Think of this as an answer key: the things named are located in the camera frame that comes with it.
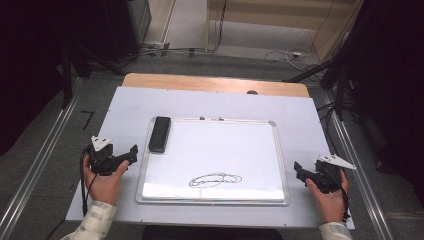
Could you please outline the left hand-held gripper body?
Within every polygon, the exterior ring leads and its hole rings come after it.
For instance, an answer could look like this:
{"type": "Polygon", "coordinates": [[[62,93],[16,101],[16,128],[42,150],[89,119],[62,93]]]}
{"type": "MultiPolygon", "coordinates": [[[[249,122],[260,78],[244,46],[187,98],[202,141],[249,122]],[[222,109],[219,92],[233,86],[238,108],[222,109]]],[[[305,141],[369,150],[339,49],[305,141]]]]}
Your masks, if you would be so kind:
{"type": "Polygon", "coordinates": [[[111,138],[91,137],[89,145],[89,164],[91,171],[101,176],[112,175],[124,161],[122,156],[113,155],[111,138]]]}

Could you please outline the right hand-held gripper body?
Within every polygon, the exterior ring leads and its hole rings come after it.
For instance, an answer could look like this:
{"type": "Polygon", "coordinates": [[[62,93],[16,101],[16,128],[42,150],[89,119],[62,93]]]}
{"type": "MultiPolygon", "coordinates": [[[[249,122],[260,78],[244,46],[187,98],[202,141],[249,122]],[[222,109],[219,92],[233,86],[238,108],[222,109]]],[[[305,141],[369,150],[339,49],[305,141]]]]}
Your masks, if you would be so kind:
{"type": "Polygon", "coordinates": [[[357,167],[336,154],[320,156],[315,162],[317,175],[314,182],[318,189],[325,194],[338,191],[342,182],[340,171],[343,169],[356,170],[357,167]]]}

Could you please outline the black whiteboard eraser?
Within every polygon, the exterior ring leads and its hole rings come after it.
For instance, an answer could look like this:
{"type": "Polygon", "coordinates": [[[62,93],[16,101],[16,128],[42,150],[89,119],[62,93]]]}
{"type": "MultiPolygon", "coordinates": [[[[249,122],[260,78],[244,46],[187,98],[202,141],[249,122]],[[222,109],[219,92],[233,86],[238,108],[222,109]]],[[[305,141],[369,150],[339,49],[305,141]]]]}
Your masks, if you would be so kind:
{"type": "Polygon", "coordinates": [[[171,126],[171,118],[157,116],[155,118],[148,148],[151,152],[164,153],[171,126]]]}

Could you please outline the person's right hand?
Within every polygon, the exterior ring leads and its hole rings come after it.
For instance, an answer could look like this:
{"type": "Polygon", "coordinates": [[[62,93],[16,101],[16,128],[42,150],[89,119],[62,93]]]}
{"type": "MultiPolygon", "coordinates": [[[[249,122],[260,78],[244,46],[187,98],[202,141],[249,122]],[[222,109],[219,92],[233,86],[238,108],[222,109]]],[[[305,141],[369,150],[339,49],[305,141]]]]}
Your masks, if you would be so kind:
{"type": "Polygon", "coordinates": [[[306,186],[312,193],[319,215],[324,224],[330,222],[342,222],[345,213],[345,200],[343,193],[347,193],[349,183],[343,171],[341,174],[341,189],[332,193],[322,193],[316,184],[311,180],[306,180],[306,186]]]}

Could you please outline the person's left hand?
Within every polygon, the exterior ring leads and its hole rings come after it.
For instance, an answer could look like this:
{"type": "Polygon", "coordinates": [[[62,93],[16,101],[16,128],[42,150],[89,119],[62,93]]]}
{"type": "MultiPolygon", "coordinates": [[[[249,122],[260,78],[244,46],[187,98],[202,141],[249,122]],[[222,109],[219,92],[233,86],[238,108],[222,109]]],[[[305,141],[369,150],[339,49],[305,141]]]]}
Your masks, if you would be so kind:
{"type": "Polygon", "coordinates": [[[90,157],[85,155],[83,175],[91,198],[115,206],[120,193],[121,178],[128,169],[129,161],[124,160],[110,176],[98,176],[91,171],[89,160],[90,157]]]}

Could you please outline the silver framed whiteboard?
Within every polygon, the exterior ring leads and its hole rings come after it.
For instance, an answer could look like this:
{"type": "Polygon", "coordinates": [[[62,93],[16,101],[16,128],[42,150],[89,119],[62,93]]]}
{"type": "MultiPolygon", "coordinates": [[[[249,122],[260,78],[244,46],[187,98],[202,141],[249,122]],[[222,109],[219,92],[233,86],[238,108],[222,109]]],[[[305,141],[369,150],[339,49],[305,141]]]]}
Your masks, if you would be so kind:
{"type": "Polygon", "coordinates": [[[145,150],[136,201],[287,205],[290,197],[276,124],[173,118],[165,151],[145,150]]]}

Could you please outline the black metal stand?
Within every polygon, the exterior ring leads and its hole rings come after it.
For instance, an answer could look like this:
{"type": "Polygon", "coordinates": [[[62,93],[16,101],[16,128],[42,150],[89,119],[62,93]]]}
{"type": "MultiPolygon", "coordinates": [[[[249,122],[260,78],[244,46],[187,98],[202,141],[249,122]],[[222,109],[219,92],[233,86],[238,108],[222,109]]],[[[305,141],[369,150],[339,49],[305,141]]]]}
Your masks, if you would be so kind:
{"type": "Polygon", "coordinates": [[[333,110],[340,121],[343,121],[342,108],[344,91],[347,84],[348,56],[352,52],[352,48],[354,47],[357,38],[358,34],[356,32],[351,32],[341,45],[338,53],[330,60],[327,60],[323,64],[319,64],[298,76],[286,80],[286,83],[298,83],[322,70],[325,70],[325,74],[320,81],[320,86],[322,89],[330,89],[334,84],[337,84],[336,99],[333,110]]]}
{"type": "Polygon", "coordinates": [[[85,46],[78,43],[66,43],[62,47],[63,109],[69,105],[73,98],[71,68],[74,68],[80,77],[89,78],[92,73],[92,69],[88,63],[89,59],[94,60],[117,75],[124,76],[124,73],[120,69],[85,46]]]}

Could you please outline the white table cover board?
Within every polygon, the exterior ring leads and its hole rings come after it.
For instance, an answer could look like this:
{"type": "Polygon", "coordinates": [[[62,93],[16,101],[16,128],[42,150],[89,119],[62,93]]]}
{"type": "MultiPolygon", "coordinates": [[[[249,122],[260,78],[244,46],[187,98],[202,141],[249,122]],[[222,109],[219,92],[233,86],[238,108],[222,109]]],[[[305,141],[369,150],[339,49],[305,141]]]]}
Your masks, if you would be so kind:
{"type": "Polygon", "coordinates": [[[313,195],[298,180],[297,161],[313,170],[329,153],[322,125],[310,98],[205,91],[120,87],[116,90],[101,137],[111,138],[116,154],[138,146],[137,162],[122,177],[118,222],[246,228],[317,228],[321,218],[313,195]],[[272,121],[284,160],[290,202],[285,205],[141,204],[136,201],[141,162],[157,116],[194,119],[272,121]]]}

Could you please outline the wooden table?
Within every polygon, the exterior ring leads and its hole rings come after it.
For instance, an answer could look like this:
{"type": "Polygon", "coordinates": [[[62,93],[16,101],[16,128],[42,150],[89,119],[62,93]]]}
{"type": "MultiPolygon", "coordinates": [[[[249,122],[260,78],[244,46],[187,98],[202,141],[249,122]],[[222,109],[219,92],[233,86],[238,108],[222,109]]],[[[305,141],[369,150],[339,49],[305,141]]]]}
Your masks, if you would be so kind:
{"type": "Polygon", "coordinates": [[[310,97],[307,87],[301,83],[268,82],[225,77],[130,73],[125,76],[122,85],[124,87],[226,93],[256,92],[258,95],[268,96],[310,97]]]}

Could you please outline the person's dark lap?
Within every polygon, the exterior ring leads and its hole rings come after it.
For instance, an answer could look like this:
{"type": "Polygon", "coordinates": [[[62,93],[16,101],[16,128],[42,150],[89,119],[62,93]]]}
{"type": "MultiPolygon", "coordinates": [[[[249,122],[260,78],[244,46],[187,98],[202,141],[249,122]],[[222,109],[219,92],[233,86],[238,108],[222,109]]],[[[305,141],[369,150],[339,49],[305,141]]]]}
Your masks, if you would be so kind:
{"type": "Polygon", "coordinates": [[[283,240],[274,229],[146,226],[142,240],[283,240]]]}

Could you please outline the dark curtain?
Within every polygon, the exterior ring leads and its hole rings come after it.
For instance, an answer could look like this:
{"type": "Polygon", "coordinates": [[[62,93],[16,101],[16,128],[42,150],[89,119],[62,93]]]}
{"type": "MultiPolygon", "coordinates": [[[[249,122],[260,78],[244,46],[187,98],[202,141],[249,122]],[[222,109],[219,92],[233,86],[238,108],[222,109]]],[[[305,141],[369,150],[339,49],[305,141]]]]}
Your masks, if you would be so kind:
{"type": "Polygon", "coordinates": [[[95,9],[95,0],[0,0],[0,156],[63,92],[62,47],[81,44],[95,9]]]}
{"type": "Polygon", "coordinates": [[[364,0],[353,33],[349,73],[379,160],[424,207],[424,0],[364,0]]]}

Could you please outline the black cabinet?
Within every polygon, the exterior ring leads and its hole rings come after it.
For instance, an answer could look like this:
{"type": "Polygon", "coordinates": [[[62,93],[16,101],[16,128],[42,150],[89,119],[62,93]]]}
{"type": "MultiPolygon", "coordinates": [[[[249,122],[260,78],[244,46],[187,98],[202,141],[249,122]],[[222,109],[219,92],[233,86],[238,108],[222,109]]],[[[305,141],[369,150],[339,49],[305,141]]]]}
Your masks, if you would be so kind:
{"type": "Polygon", "coordinates": [[[149,0],[103,0],[112,46],[111,60],[139,53],[152,20],[149,0]]]}

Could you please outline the light wooden shelf unit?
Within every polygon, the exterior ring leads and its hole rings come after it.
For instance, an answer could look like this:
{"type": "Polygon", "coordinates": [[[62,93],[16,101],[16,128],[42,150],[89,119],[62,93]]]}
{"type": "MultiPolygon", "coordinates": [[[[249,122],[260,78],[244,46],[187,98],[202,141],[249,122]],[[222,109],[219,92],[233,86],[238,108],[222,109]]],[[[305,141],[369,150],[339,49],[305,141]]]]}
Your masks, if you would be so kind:
{"type": "Polygon", "coordinates": [[[209,47],[210,21],[308,29],[320,60],[330,60],[356,22],[364,0],[207,0],[205,49],[209,47]]]}

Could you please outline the aluminium floor rail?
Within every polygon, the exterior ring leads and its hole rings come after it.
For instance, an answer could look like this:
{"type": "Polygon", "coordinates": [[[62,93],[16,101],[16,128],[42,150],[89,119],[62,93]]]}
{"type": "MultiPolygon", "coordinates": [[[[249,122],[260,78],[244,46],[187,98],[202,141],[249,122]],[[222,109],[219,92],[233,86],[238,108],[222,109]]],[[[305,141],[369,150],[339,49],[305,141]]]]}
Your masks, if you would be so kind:
{"type": "Polygon", "coordinates": [[[371,182],[360,162],[349,132],[346,129],[345,122],[341,121],[334,111],[329,114],[327,121],[329,122],[329,126],[326,128],[326,135],[330,141],[332,150],[345,156],[349,163],[353,163],[357,167],[357,169],[352,172],[354,183],[361,195],[364,209],[367,212],[367,216],[370,218],[377,239],[395,240],[377,196],[371,186],[371,182]]]}
{"type": "Polygon", "coordinates": [[[77,77],[72,83],[71,90],[73,91],[74,96],[71,98],[68,105],[64,109],[60,110],[53,126],[43,142],[43,145],[37,155],[33,158],[32,165],[24,175],[22,183],[7,205],[5,213],[0,221],[0,240],[8,240],[10,237],[14,226],[24,210],[38,179],[40,178],[77,101],[79,100],[79,96],[85,82],[86,80],[84,78],[77,77]]]}

